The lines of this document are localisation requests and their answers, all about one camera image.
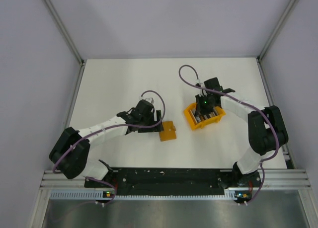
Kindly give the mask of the yellow plastic bin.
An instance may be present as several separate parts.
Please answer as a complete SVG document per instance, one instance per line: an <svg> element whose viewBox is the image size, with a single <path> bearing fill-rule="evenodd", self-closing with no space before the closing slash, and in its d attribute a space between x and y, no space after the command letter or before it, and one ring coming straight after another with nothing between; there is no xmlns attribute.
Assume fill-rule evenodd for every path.
<svg viewBox="0 0 318 228"><path fill-rule="evenodd" d="M205 126L218 123L223 116L226 115L224 109L216 106L213 111L208 115L195 116L196 103L191 103L184 110L185 119L190 126L191 130L203 129Z"/></svg>

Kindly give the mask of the yellow leather card holder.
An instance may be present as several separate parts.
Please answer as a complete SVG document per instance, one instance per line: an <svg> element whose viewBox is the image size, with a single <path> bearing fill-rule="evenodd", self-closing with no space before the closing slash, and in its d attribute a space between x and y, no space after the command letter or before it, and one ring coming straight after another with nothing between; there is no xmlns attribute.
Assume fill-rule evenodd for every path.
<svg viewBox="0 0 318 228"><path fill-rule="evenodd" d="M164 121L162 123L163 130L159 132L159 138L161 142L175 140L176 139L176 127L173 121Z"/></svg>

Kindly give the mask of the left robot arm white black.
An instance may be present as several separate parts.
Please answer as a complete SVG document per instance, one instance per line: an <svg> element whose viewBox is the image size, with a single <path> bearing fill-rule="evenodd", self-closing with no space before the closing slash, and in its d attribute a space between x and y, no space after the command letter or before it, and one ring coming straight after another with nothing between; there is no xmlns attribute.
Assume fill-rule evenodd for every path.
<svg viewBox="0 0 318 228"><path fill-rule="evenodd" d="M52 151L50 161L53 172L61 172L71 180L78 176L92 177L101 186L111 184L110 166L101 159L90 158L90 151L99 145L132 132L156 133L163 131L162 111L156 110L151 99L142 99L129 111L116 114L111 119L76 130L64 129Z"/></svg>

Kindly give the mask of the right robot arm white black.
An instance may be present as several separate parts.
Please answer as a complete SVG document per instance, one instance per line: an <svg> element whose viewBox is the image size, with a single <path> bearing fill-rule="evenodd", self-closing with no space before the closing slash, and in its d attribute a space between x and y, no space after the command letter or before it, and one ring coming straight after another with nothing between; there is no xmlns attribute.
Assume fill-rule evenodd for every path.
<svg viewBox="0 0 318 228"><path fill-rule="evenodd" d="M228 110L247 122L249 148L234 163L231 181L237 186L249 182L267 154L277 151L288 141L284 121L277 106L256 106L233 89L224 89L215 77L204 81L203 89L196 95L196 122L217 115L216 107Z"/></svg>

